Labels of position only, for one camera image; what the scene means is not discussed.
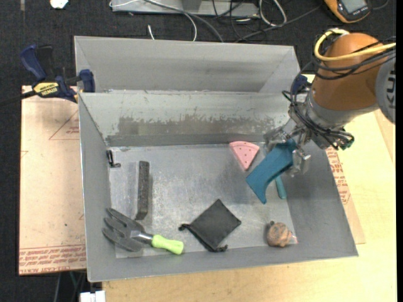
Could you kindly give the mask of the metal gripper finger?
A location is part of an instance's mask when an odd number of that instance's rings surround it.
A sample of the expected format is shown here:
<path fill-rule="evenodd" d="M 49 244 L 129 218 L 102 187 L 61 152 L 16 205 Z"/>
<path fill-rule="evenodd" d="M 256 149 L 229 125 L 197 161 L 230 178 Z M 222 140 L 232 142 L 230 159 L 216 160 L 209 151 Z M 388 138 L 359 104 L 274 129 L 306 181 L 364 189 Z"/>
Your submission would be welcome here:
<path fill-rule="evenodd" d="M 311 155 L 303 149 L 297 148 L 292 152 L 293 164 L 290 168 L 290 175 L 305 174 L 309 169 Z"/>
<path fill-rule="evenodd" d="M 287 141 L 287 133 L 282 128 L 276 128 L 264 134 L 266 151 L 270 152 L 278 144 Z"/>

